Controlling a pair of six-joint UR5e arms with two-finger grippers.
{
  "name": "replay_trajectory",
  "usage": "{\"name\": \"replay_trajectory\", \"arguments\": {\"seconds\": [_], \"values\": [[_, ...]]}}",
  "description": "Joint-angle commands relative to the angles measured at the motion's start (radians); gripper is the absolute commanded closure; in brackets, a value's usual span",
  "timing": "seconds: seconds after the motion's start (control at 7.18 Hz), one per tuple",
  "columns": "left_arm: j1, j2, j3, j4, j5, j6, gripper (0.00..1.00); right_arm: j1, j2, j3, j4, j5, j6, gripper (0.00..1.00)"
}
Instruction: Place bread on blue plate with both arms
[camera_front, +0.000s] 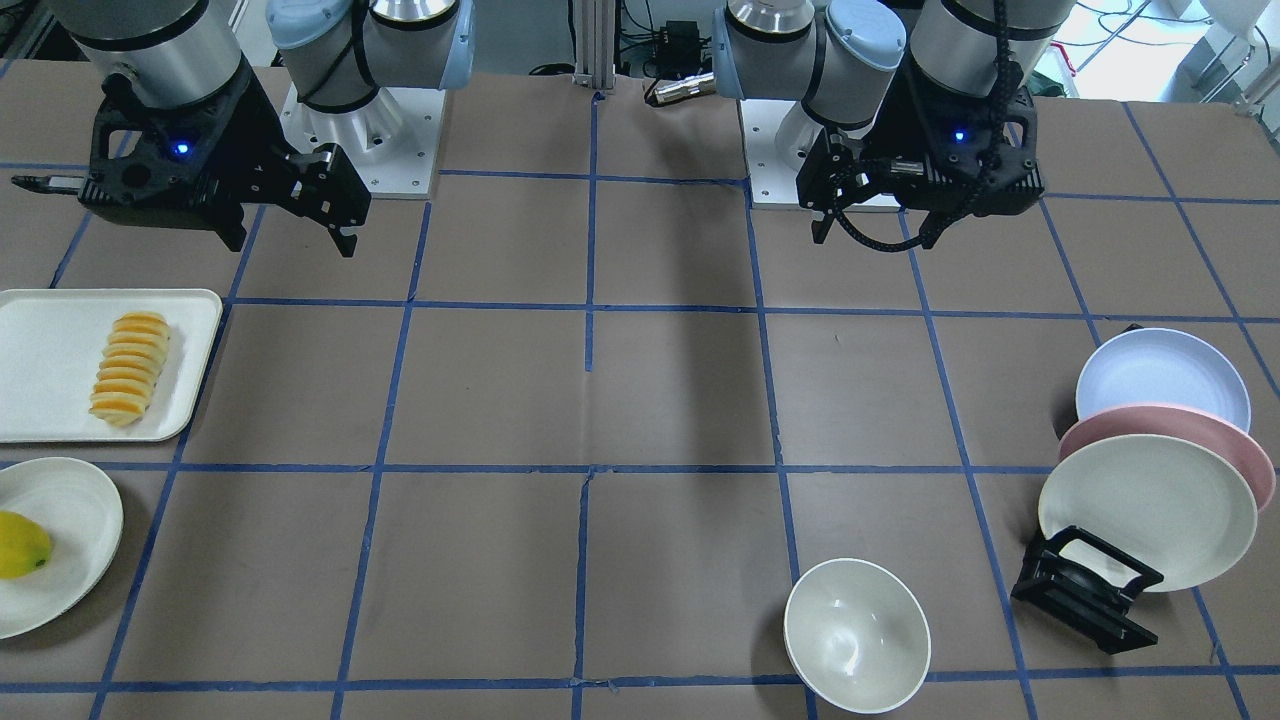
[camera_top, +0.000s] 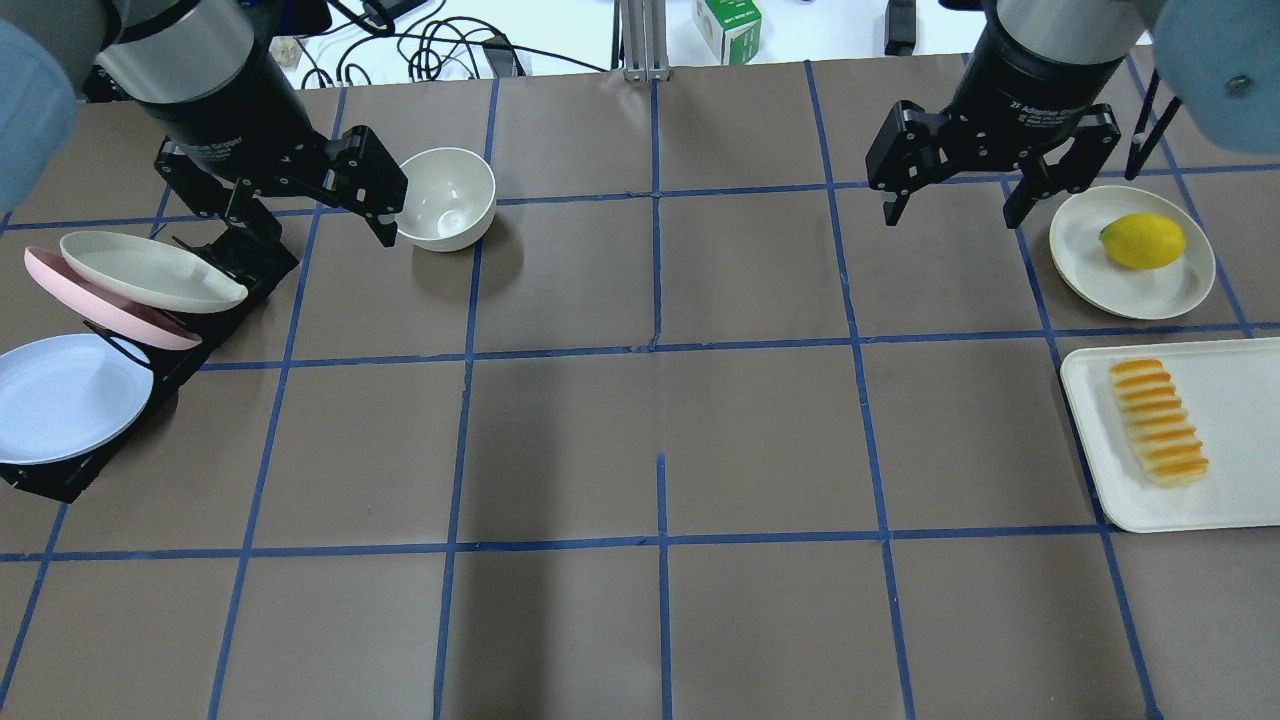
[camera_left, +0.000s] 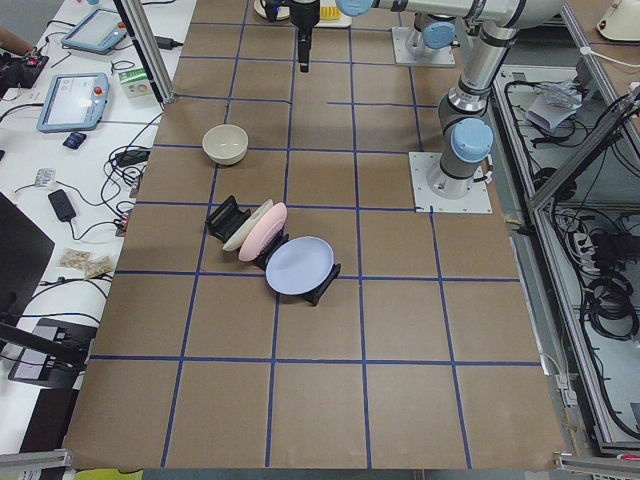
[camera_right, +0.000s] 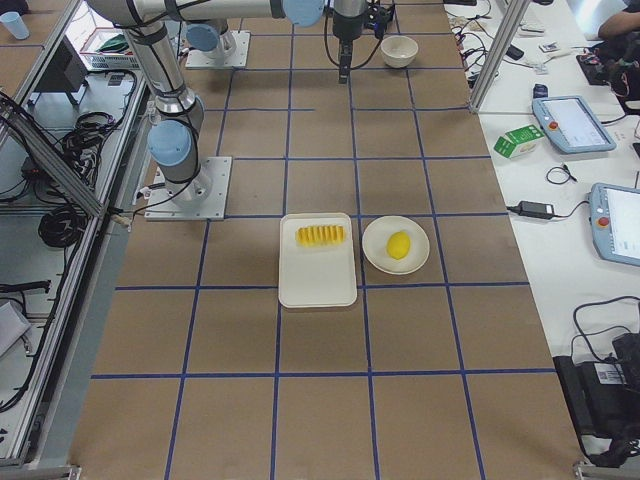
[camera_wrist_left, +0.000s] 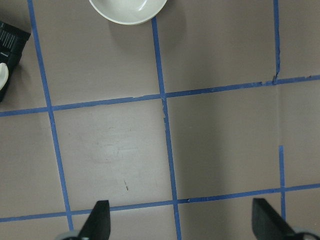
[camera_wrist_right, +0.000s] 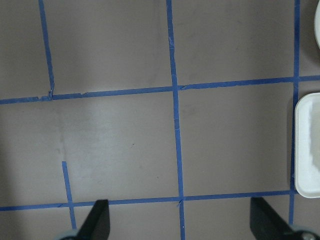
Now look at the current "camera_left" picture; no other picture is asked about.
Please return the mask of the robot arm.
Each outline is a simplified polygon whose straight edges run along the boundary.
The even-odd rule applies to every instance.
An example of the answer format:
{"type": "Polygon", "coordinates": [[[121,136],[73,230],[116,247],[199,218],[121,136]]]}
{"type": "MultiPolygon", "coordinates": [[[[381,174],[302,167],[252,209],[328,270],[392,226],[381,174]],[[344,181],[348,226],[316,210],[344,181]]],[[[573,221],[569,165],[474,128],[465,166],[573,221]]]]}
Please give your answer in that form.
{"type": "MultiPolygon", "coordinates": [[[[283,1],[296,27],[298,63],[309,72],[313,29],[321,21],[320,1],[283,1]]],[[[452,17],[416,14],[412,27],[393,27],[395,62],[399,65],[449,66],[455,63],[452,43],[456,29],[452,17]]]]}
{"type": "Polygon", "coordinates": [[[478,20],[481,28],[458,83],[438,106],[445,146],[427,174],[429,188],[447,199],[467,195],[494,134],[482,116],[492,83],[518,32],[560,12],[561,1],[339,1],[342,13],[356,17],[373,8],[478,20]]]}

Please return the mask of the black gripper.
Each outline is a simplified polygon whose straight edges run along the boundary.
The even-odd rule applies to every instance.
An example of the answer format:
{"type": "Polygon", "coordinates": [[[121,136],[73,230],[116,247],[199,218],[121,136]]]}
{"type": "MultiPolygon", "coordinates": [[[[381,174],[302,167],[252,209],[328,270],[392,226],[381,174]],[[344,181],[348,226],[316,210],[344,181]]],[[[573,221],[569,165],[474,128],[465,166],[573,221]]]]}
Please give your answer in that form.
{"type": "Polygon", "coordinates": [[[297,59],[301,73],[308,73],[313,28],[319,22],[319,0],[292,0],[291,23],[297,30],[297,59]]]}

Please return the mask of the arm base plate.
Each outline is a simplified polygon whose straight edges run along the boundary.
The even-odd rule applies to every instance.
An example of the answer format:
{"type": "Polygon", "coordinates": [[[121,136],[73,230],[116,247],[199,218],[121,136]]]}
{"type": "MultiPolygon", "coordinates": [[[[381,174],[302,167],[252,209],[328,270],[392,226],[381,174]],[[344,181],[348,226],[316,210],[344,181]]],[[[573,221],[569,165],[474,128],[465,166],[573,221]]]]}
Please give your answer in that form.
{"type": "Polygon", "coordinates": [[[420,213],[491,214],[491,176],[481,165],[466,180],[450,179],[440,170],[439,152],[410,152],[414,210],[420,213]]]}
{"type": "Polygon", "coordinates": [[[409,67],[453,68],[456,64],[452,47],[431,49],[416,37],[412,27],[393,27],[392,40],[397,65],[409,67]]]}

